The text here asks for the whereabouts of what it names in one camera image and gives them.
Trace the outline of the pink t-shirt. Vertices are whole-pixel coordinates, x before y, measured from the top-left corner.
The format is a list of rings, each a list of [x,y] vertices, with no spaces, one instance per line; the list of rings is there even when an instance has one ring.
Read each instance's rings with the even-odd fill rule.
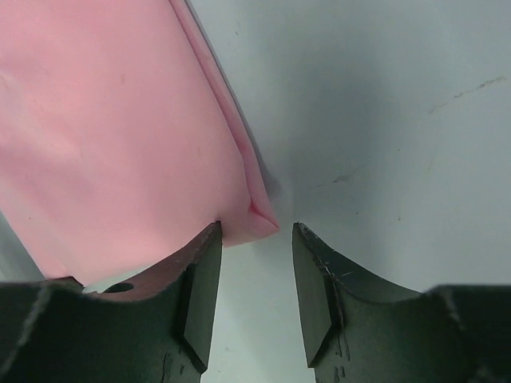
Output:
[[[2,2],[1,210],[47,278],[84,285],[216,221],[227,246],[279,229],[184,1]]]

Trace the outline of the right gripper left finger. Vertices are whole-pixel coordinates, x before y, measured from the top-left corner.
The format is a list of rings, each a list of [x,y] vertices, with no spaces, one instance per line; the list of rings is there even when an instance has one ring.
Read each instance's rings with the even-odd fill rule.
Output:
[[[207,370],[222,230],[107,290],[74,279],[1,285],[4,382],[198,382]]]

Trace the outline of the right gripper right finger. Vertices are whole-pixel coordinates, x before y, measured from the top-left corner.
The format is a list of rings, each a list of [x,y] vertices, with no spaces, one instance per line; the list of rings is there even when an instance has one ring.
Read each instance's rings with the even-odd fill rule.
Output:
[[[341,255],[302,223],[292,254],[317,382],[509,381],[509,286],[417,292]]]

